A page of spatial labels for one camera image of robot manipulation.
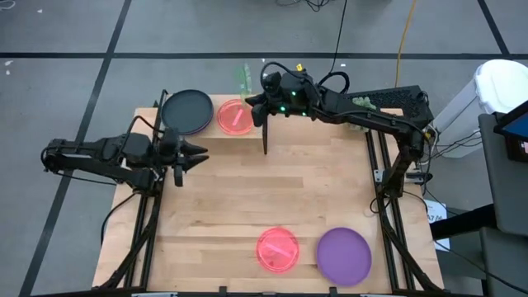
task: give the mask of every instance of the trash can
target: trash can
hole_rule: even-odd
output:
[[[462,158],[482,148],[478,116],[508,113],[528,100],[528,68],[495,59],[477,68],[473,79],[433,120],[443,157]]]

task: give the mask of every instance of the pink petri dish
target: pink petri dish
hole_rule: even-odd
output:
[[[251,110],[240,99],[225,102],[218,109],[217,118],[220,129],[228,135],[246,134],[253,127]]]
[[[295,236],[284,228],[268,229],[257,241],[257,259],[268,271],[287,272],[299,260],[299,243]]]

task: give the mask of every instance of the black monitor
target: black monitor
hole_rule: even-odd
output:
[[[528,101],[498,118],[494,132],[528,142]]]

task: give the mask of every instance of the wooden table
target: wooden table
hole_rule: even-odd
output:
[[[153,123],[156,109],[139,108],[136,114]],[[134,131],[152,134],[139,121]],[[250,135],[246,137],[260,141],[255,131]],[[365,135],[345,125],[279,115],[269,120],[266,156],[261,146],[237,148],[238,141],[231,139],[211,148],[210,159],[184,176],[184,187],[176,188],[172,172],[167,174],[148,290],[217,292],[226,285],[230,292],[327,293],[333,284],[317,269],[316,245],[326,231],[344,226],[366,239],[373,264],[361,284],[338,287],[338,291],[389,293],[380,221],[369,211],[375,191]],[[395,140],[388,136],[387,142],[394,160],[398,154]],[[419,186],[406,185],[405,190],[421,195]],[[128,186],[117,186],[113,204],[129,194]],[[94,285],[104,282],[129,251],[138,205],[139,198],[110,218]],[[405,195],[400,198],[400,209],[409,252],[431,280],[443,287],[423,203]],[[262,269],[255,254],[257,238],[277,225],[292,231],[300,245],[297,265],[279,275]],[[394,255],[399,284],[404,288],[395,248]],[[136,265],[135,284],[140,267]]]

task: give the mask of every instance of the purple plate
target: purple plate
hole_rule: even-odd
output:
[[[372,266],[369,244],[356,231],[334,228],[317,245],[318,269],[336,285],[357,285]]]

